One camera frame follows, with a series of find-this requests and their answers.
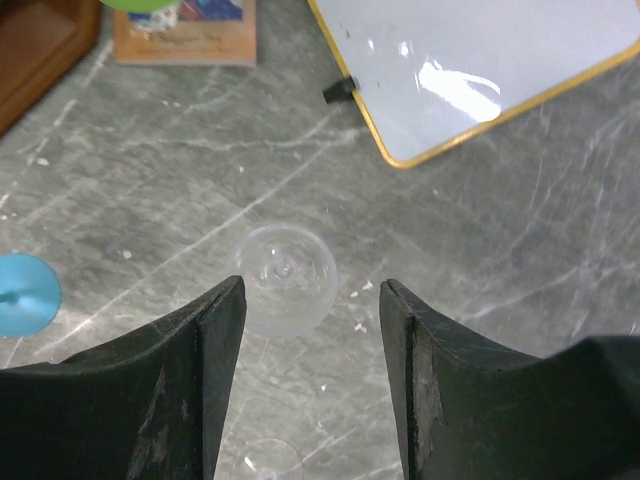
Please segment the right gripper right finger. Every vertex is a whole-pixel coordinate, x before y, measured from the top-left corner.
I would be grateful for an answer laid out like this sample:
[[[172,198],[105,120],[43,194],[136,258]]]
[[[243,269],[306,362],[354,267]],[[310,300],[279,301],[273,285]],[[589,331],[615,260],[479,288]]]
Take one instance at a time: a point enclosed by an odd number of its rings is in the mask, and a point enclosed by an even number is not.
[[[638,477],[637,337],[590,337],[537,358],[394,279],[380,286],[379,316],[406,478]]]

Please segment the green wine glass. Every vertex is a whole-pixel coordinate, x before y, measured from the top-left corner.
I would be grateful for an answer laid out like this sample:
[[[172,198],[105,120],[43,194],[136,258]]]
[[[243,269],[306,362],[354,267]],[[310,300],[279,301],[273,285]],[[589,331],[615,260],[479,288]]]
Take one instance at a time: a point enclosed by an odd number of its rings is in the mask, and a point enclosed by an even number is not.
[[[114,10],[131,13],[151,13],[176,3],[176,0],[100,0]]]

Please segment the gold wine glass rack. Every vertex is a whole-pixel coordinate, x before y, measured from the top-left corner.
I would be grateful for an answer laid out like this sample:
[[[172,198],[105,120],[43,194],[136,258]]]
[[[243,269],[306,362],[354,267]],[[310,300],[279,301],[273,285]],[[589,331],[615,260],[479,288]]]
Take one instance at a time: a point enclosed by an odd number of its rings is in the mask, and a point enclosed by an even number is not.
[[[96,45],[98,1],[1,3],[1,131],[8,131]]]

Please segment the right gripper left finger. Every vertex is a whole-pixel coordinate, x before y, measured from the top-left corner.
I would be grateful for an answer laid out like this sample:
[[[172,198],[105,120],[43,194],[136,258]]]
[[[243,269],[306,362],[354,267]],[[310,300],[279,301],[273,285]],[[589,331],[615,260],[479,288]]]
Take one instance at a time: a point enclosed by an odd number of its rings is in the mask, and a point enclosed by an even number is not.
[[[1,373],[5,479],[210,479],[245,325],[232,276],[64,361]]]

